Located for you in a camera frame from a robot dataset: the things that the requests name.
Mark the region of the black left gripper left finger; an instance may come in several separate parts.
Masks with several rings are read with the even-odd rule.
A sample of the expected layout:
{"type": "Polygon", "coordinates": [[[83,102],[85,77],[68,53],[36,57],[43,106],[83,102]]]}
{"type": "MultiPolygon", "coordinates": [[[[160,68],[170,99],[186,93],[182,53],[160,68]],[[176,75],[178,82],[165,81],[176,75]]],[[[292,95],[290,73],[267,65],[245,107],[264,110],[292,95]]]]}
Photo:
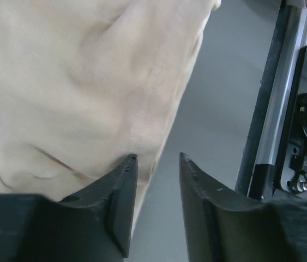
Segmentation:
{"type": "Polygon", "coordinates": [[[129,256],[138,178],[138,159],[130,154],[105,176],[61,200],[62,204],[90,210],[123,258],[129,256]]]}

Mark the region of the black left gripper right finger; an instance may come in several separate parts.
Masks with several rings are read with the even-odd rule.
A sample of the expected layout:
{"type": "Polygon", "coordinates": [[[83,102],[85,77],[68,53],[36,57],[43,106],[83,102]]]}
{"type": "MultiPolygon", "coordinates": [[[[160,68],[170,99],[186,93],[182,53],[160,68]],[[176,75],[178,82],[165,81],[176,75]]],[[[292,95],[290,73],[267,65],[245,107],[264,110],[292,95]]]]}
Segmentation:
{"type": "Polygon", "coordinates": [[[275,261],[269,211],[229,189],[179,155],[179,181],[189,261],[275,261]]]}

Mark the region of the beige t shirt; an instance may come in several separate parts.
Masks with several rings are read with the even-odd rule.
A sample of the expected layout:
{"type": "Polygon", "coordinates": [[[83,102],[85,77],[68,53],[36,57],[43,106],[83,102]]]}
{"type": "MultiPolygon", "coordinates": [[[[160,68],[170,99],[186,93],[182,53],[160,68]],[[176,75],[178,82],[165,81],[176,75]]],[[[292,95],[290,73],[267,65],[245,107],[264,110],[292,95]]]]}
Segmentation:
{"type": "Polygon", "coordinates": [[[220,1],[0,1],[0,193],[59,201],[128,154],[138,217],[220,1]]]}

